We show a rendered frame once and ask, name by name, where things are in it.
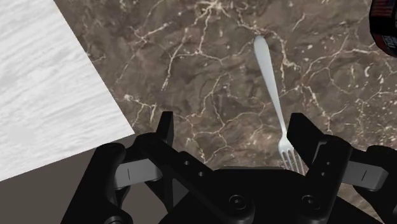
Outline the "black can with red label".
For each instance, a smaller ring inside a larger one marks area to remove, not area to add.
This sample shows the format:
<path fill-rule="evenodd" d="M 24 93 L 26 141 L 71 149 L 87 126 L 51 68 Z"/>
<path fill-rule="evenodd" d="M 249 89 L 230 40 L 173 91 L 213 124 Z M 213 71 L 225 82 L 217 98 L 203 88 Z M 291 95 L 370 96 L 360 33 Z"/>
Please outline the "black can with red label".
<path fill-rule="evenodd" d="M 377 47 L 397 58 L 397 0 L 372 0 L 368 18 Z"/>

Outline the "silver fork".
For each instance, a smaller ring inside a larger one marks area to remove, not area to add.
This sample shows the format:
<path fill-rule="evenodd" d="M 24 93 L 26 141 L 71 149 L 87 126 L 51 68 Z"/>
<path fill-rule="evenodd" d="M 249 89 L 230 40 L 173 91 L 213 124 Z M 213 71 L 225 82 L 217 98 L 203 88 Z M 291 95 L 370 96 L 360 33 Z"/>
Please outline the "silver fork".
<path fill-rule="evenodd" d="M 261 75 L 268 90 L 268 94 L 279 121 L 281 128 L 281 137 L 277 144 L 277 150 L 286 169 L 304 174 L 302 159 L 295 154 L 295 149 L 287 138 L 287 127 L 284 121 L 282 108 L 279 100 L 279 93 L 275 81 L 272 59 L 268 44 L 263 36 L 254 38 L 254 55 L 259 65 Z"/>

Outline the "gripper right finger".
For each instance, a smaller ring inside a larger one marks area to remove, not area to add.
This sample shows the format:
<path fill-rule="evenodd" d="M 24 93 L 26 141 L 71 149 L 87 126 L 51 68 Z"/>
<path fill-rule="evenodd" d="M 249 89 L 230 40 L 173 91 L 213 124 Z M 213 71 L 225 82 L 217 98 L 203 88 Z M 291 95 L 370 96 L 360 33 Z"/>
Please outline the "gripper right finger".
<path fill-rule="evenodd" d="M 322 133 L 302 113 L 291 114 L 287 138 L 309 168 L 298 195 L 298 224 L 380 224 L 338 198 L 342 183 L 352 185 L 384 224 L 397 224 L 397 150 L 381 145 L 358 150 Z"/>

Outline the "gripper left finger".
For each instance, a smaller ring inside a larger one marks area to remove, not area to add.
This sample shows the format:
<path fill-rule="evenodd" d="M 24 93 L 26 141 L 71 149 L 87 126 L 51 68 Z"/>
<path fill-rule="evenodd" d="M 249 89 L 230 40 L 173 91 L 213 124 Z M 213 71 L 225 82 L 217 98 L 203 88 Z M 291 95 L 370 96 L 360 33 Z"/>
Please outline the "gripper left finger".
<path fill-rule="evenodd" d="M 145 183 L 166 207 L 159 224 L 252 224 L 255 205 L 239 188 L 225 188 L 205 164 L 172 147 L 173 113 L 162 113 L 157 131 L 130 147 L 97 147 L 60 224 L 134 224 L 122 209 L 136 183 Z"/>

